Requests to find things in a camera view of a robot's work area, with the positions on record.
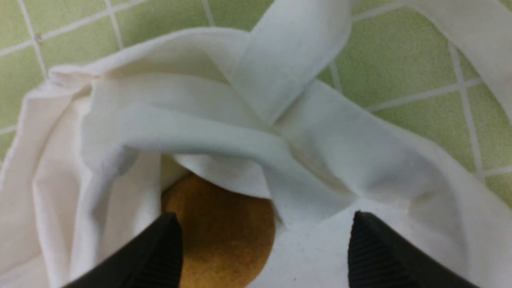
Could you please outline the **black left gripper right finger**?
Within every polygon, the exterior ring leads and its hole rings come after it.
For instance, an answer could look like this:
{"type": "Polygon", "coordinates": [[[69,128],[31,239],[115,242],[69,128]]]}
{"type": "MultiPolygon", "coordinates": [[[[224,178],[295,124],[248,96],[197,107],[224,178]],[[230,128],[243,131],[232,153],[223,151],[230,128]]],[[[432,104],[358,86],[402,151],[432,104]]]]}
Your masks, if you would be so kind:
{"type": "Polygon", "coordinates": [[[354,213],[348,246],[351,288],[473,288],[370,212],[354,213]]]}

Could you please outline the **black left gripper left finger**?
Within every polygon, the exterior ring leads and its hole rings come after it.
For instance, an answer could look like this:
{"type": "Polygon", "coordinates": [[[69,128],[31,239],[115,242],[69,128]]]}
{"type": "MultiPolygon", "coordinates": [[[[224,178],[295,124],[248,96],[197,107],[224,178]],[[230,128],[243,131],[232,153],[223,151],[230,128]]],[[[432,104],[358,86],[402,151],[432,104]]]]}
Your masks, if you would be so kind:
{"type": "Polygon", "coordinates": [[[177,215],[165,212],[67,288],[178,288],[184,259],[177,215]]]}

